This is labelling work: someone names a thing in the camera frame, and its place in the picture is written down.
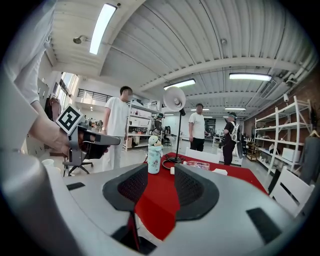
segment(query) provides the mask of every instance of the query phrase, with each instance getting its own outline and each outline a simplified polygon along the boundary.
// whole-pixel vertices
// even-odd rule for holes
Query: white shirt
[[[129,116],[128,105],[118,97],[112,97],[107,101],[105,107],[111,110],[106,127],[106,134],[124,137],[126,133],[127,117]]]
[[[3,70],[30,104],[39,100],[39,65],[53,27],[56,2],[57,0],[44,1],[34,10],[3,59]]]
[[[193,123],[192,136],[197,139],[204,139],[205,138],[204,116],[202,114],[193,113],[190,115],[189,123]]]

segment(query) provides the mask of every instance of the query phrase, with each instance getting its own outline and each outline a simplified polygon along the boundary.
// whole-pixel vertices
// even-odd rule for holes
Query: dark pants
[[[222,147],[224,165],[229,166],[232,162],[232,152],[235,149],[235,144],[229,141],[226,145]]]
[[[196,151],[203,151],[204,150],[204,138],[193,138],[193,141],[190,143],[190,149]]]

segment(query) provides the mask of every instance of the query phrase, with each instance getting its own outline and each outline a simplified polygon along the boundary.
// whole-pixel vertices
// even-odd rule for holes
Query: red cloth
[[[264,187],[260,184],[256,176],[247,168],[228,166],[218,163],[206,162],[184,155],[179,155],[185,161],[200,161],[210,164],[210,171],[223,169],[228,172],[228,176],[244,180],[267,194]],[[167,162],[167,167],[174,166]],[[135,206],[135,212],[156,238],[165,239],[171,230],[175,227],[176,212],[180,209],[177,191],[175,188],[175,176],[162,165],[157,174],[148,173],[148,185],[143,192],[139,202]]]

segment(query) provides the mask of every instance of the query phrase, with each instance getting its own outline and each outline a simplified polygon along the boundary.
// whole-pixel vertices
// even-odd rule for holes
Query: gray floor
[[[179,154],[184,155],[186,152],[186,148],[190,146],[190,143],[186,140],[183,140],[181,145],[180,145],[180,150]],[[218,146],[217,145],[212,145],[212,142],[206,141],[204,143],[204,152],[208,153],[217,153]],[[174,152],[174,148],[171,146],[164,146],[163,147],[163,154],[167,154],[170,152]],[[133,164],[139,164],[143,163],[144,160],[146,159],[147,155],[147,147],[138,147],[137,149],[129,149],[127,152],[123,151],[121,155],[121,162],[120,166],[125,167]],[[49,152],[47,151],[41,158],[40,160],[44,159],[53,159],[54,160],[54,166],[60,169],[61,175],[63,175],[63,169],[64,166],[62,164],[63,162],[63,157],[58,157],[58,156],[50,156]],[[92,159],[88,160],[88,162],[93,163],[93,167],[90,165],[86,165],[85,168],[88,170],[89,173],[99,173],[102,171],[102,159]],[[249,159],[246,157],[243,159],[242,166],[243,168],[248,168],[252,171],[252,173],[256,176],[256,178],[259,180],[259,182],[263,185],[266,191],[268,191],[268,186],[271,182],[272,177],[269,175],[267,177],[267,170],[265,169],[264,166],[262,166],[259,162],[251,162]],[[75,175],[87,175],[83,170],[77,168],[74,170],[73,176]],[[146,227],[143,225],[139,217],[136,215],[136,224],[137,224],[137,231],[138,235],[141,237],[144,237],[145,239],[149,240],[156,246],[159,246],[162,241],[157,239],[154,235],[152,235]]]

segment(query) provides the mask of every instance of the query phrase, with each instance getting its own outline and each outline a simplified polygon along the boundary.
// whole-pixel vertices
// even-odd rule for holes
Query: ceiling light
[[[183,87],[183,86],[191,86],[191,85],[194,85],[196,83],[196,81],[194,79],[189,79],[189,80],[186,80],[186,81],[182,81],[182,82],[177,82],[177,83],[174,83],[174,84],[170,84],[170,85],[167,85],[165,87],[163,87],[163,89],[168,89],[172,86],[174,87]]]
[[[204,108],[204,109],[202,109],[203,111],[208,111],[209,110],[209,108]]]
[[[105,33],[106,27],[111,20],[113,14],[115,13],[117,7],[105,3],[102,7],[102,10],[99,14],[98,20],[96,21],[93,35],[92,35],[92,40],[91,40],[91,45],[90,45],[90,53],[92,54],[97,54],[98,49],[102,40],[102,37]]]
[[[249,80],[260,80],[270,81],[272,78],[268,74],[255,74],[255,73],[230,73],[229,79],[249,79]]]
[[[226,107],[224,110],[246,110],[245,107]]]

